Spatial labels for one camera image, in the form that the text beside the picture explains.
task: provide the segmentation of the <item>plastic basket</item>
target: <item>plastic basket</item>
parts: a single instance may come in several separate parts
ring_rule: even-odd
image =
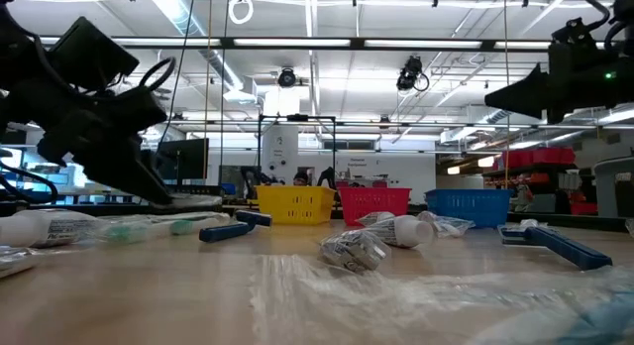
[[[330,220],[337,191],[323,186],[256,186],[260,212],[274,223],[314,225]]]
[[[427,207],[437,215],[475,222],[475,227],[506,223],[512,190],[436,189],[427,191]]]
[[[409,188],[341,187],[341,204],[348,226],[362,226],[356,220],[375,211],[388,211],[396,216],[407,213]]]

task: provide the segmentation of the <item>white cap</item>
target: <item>white cap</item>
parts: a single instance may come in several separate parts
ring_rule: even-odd
[[[15,215],[0,217],[0,246],[29,247],[40,239],[37,219]]]
[[[429,246],[436,239],[434,227],[428,222],[417,220],[413,216],[397,217],[394,229],[396,241],[402,247]]]

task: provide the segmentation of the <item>clear plastic wrap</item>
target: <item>clear plastic wrap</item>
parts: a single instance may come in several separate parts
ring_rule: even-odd
[[[101,217],[102,224],[88,238],[113,244],[130,244],[197,233],[203,228],[227,226],[231,217],[218,212],[188,212],[174,215],[130,215]]]
[[[380,211],[380,212],[371,212],[368,215],[357,219],[355,221],[359,222],[360,224],[368,227],[368,226],[372,226],[373,224],[375,224],[376,222],[379,221],[383,221],[383,220],[387,220],[390,218],[393,218],[394,214],[391,212],[386,212],[386,211]]]
[[[467,230],[475,227],[473,221],[463,220],[455,217],[438,216],[430,211],[423,211],[416,216],[421,221],[429,222],[436,227],[439,238],[462,237]]]
[[[0,279],[27,270],[38,263],[27,248],[0,246]]]
[[[326,260],[353,272],[375,270],[391,252],[376,235],[364,230],[329,236],[320,246]]]
[[[390,279],[262,257],[252,305],[261,345],[634,343],[634,270]]]

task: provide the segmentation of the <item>table surface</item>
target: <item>table surface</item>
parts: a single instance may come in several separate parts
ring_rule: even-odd
[[[314,258],[318,242],[341,229],[341,221],[276,225],[216,244],[187,235],[46,257],[0,280],[2,344],[253,344],[250,277],[259,255]],[[560,231],[634,266],[628,234]],[[575,269],[546,249],[504,247],[495,230],[393,249],[379,268],[404,278]]]

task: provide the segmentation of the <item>fluorescent light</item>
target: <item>fluorescent light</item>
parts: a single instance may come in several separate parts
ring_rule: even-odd
[[[377,140],[379,133],[375,134],[356,134],[356,133],[337,133],[337,140]],[[324,139],[333,139],[330,134],[323,134]]]
[[[547,49],[551,42],[497,42],[495,43],[495,49],[528,49],[528,50],[543,50]]]
[[[435,49],[479,49],[481,41],[425,41],[425,40],[366,40],[368,48],[435,48]]]
[[[55,45],[59,38],[56,37],[40,37],[42,44],[45,46]],[[149,46],[161,46],[161,47],[178,47],[181,48],[185,43],[185,39],[181,37],[174,38],[111,38],[111,40],[124,48],[133,47],[149,47]],[[220,47],[220,39],[208,39],[208,38],[187,38],[188,47]]]
[[[349,47],[349,39],[234,39],[239,47]]]
[[[508,148],[512,149],[512,150],[524,149],[524,148],[529,148],[529,147],[536,146],[536,145],[538,145],[540,143],[542,143],[542,142],[541,141],[517,142],[517,143],[513,143],[512,145],[510,145]]]
[[[486,158],[482,158],[481,160],[477,160],[477,166],[481,168],[491,168],[493,167],[494,163],[495,163],[494,157],[486,157]]]
[[[600,123],[612,123],[612,122],[623,121],[630,118],[634,118],[634,108],[627,111],[611,113],[609,116],[603,117],[598,121]]]
[[[568,138],[572,138],[572,137],[574,137],[574,136],[578,136],[578,135],[580,135],[580,134],[581,134],[581,132],[572,132],[572,133],[569,133],[569,134],[565,134],[565,135],[563,135],[563,136],[555,137],[555,138],[553,138],[552,140],[550,140],[549,142],[561,142],[561,141],[565,141],[565,140],[567,140]]]
[[[477,142],[471,146],[472,150],[478,150],[480,148],[486,147],[486,142]]]

